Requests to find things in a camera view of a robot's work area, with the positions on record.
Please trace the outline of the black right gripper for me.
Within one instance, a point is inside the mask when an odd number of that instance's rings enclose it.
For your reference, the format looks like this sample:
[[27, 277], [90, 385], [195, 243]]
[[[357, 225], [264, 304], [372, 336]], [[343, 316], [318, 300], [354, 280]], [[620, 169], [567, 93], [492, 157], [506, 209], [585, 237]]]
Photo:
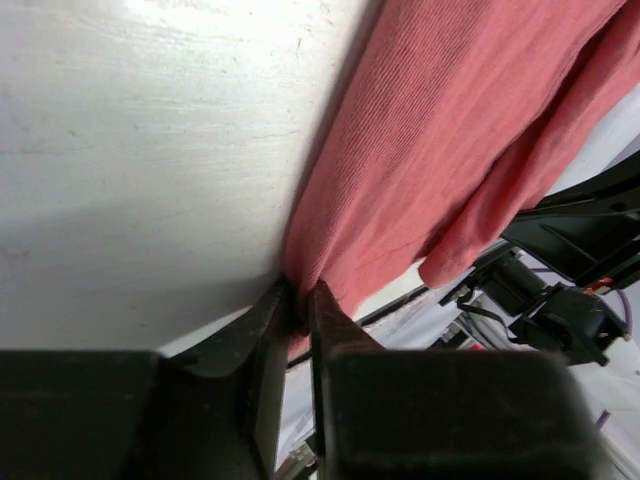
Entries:
[[571, 365], [606, 365], [606, 351], [629, 340], [629, 322], [590, 287], [610, 289], [639, 281], [639, 156], [633, 154], [597, 176], [545, 197], [519, 213], [502, 238], [575, 285], [550, 285], [515, 249], [482, 255], [441, 300], [462, 313], [462, 326], [496, 348], [489, 328], [507, 348], [556, 352]]

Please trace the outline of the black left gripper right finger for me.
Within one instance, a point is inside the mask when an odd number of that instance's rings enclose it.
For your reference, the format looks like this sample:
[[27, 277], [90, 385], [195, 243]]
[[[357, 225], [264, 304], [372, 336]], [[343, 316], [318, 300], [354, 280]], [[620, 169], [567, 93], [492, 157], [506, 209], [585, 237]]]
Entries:
[[308, 326], [318, 468], [342, 470], [341, 447], [350, 443], [341, 437], [355, 425], [351, 395], [358, 391], [358, 371], [351, 367], [385, 348], [342, 311], [323, 281], [308, 296]]

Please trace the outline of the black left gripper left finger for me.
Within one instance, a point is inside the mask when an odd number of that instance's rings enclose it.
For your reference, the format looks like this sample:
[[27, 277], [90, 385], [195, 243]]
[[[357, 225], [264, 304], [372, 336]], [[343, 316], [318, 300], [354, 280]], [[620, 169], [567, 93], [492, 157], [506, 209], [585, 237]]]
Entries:
[[180, 354], [195, 465], [205, 475], [272, 475], [290, 334], [290, 286], [280, 279], [238, 319]]

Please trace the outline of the red t shirt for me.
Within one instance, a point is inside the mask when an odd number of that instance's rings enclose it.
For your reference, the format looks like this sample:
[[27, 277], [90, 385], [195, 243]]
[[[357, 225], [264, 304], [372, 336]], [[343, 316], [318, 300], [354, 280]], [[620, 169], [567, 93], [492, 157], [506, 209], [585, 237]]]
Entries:
[[286, 235], [298, 299], [454, 280], [638, 83], [635, 1], [386, 2]]

